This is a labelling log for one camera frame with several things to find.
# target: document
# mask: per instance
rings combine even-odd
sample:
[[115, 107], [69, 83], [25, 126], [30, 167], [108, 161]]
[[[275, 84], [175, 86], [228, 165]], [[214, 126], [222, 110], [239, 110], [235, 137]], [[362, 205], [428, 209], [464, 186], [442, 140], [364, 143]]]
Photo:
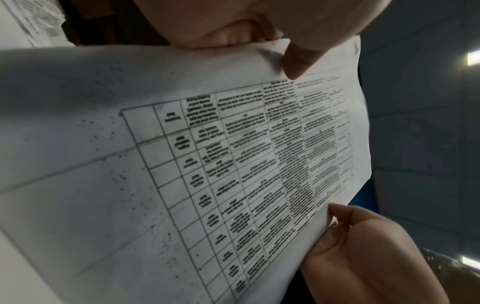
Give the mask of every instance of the document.
[[0, 53], [0, 228], [70, 303], [280, 303], [370, 178], [360, 38]]

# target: light fixture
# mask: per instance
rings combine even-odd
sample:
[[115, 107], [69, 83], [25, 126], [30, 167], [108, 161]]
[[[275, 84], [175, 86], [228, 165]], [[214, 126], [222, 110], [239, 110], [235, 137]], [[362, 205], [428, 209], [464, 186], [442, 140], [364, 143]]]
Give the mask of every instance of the light fixture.
[[473, 66], [480, 63], [480, 50], [470, 52], [466, 56], [466, 64]]
[[480, 269], [480, 262], [475, 261], [474, 259], [468, 258], [466, 256], [461, 256], [460, 257], [460, 262], [462, 262], [465, 265], [468, 265], [470, 267]]

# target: table grid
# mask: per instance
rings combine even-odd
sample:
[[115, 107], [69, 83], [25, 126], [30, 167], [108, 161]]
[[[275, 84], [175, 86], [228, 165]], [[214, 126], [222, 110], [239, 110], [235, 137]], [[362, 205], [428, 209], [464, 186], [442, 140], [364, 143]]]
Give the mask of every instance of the table grid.
[[245, 293], [354, 174], [339, 70], [121, 111], [211, 300]]

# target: fluorescent light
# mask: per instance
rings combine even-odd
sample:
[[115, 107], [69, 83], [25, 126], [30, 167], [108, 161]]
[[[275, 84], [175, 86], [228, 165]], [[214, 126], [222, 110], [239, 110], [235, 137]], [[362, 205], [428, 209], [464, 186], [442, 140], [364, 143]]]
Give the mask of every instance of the fluorescent light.
[[465, 256], [461, 256], [460, 257], [460, 262], [462, 262], [463, 264], [465, 265], [468, 265], [470, 267], [473, 267], [473, 268], [476, 268], [476, 269], [480, 269], [480, 262], [478, 261], [475, 261], [471, 258], [468, 258], [468, 257], [465, 257]]
[[480, 50], [470, 52], [466, 56], [466, 64], [468, 66], [476, 65], [480, 63]]

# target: hand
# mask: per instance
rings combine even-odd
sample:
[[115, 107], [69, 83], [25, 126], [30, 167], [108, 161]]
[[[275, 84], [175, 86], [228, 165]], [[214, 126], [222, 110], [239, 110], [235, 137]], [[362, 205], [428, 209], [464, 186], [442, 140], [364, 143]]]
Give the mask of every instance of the hand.
[[225, 47], [278, 39], [291, 43], [285, 74], [296, 79], [329, 49], [363, 30], [390, 0], [135, 0], [172, 45]]
[[318, 304], [447, 304], [419, 249], [395, 222], [360, 207], [330, 204], [331, 226], [301, 271]]

